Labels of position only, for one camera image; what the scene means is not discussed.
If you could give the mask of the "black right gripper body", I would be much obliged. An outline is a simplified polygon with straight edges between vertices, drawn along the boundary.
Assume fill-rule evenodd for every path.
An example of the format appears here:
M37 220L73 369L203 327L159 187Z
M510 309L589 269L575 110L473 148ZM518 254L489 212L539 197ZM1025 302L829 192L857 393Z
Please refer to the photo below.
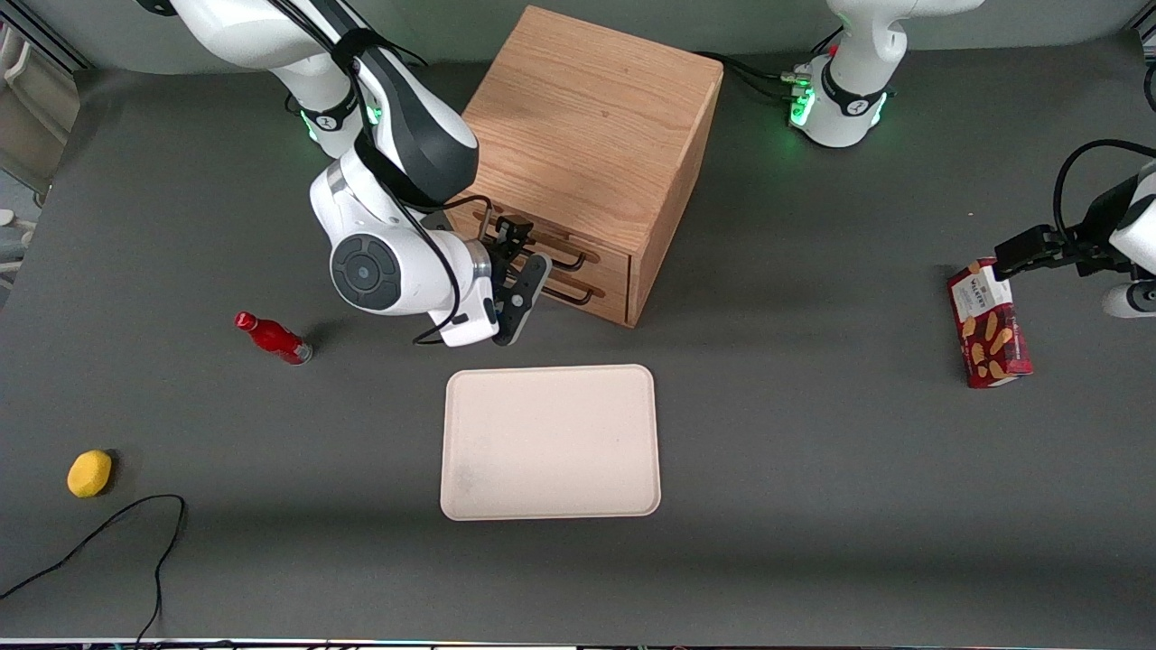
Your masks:
M519 269L516 261L525 246L524 234L506 234L488 237L488 254L491 266L491 283L495 291L505 291L516 285Z

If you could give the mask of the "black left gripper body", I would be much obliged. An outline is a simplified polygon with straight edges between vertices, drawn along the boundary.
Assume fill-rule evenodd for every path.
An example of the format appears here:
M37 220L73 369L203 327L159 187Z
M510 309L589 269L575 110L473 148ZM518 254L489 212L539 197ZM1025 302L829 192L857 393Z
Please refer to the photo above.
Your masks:
M1133 207L1138 185L1138 177L1131 176L1087 206L1085 217L1073 229L1077 263L1132 263L1110 237L1140 217L1141 209Z

